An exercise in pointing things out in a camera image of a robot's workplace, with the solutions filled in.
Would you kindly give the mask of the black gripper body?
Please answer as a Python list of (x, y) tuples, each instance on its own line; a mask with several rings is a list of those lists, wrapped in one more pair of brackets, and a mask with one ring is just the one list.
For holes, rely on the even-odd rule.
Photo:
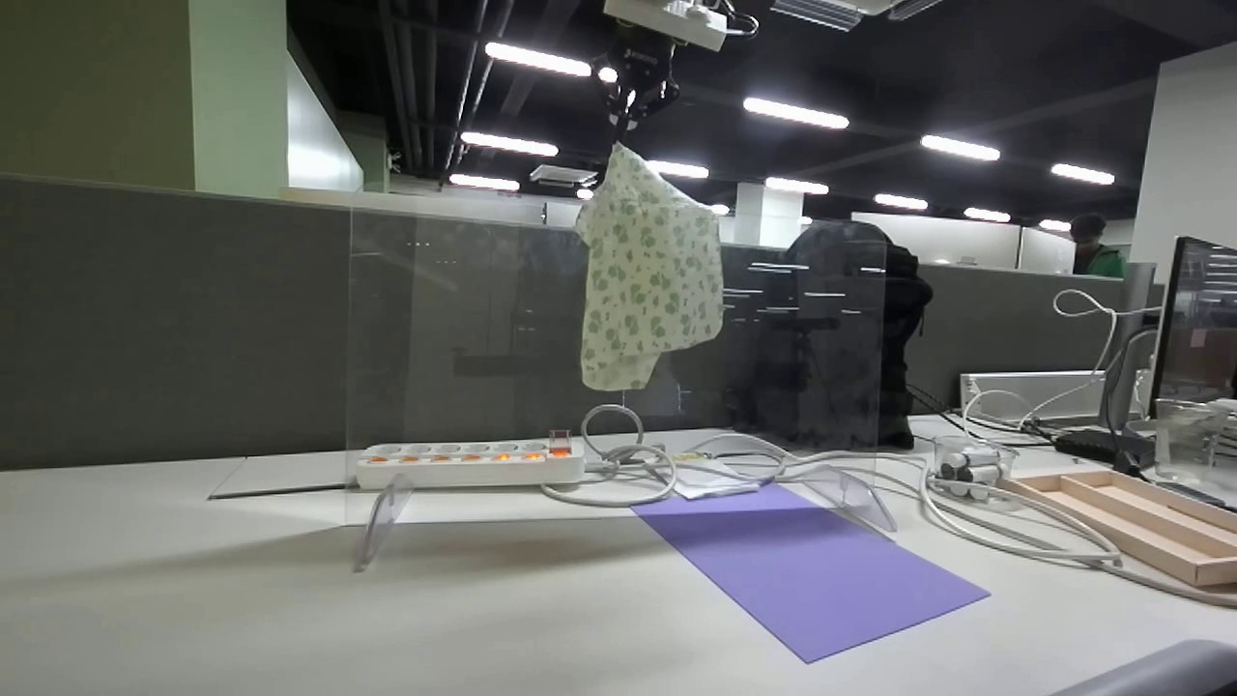
[(600, 61), (605, 124), (625, 135), (675, 93), (675, 48), (670, 37), (623, 41)]

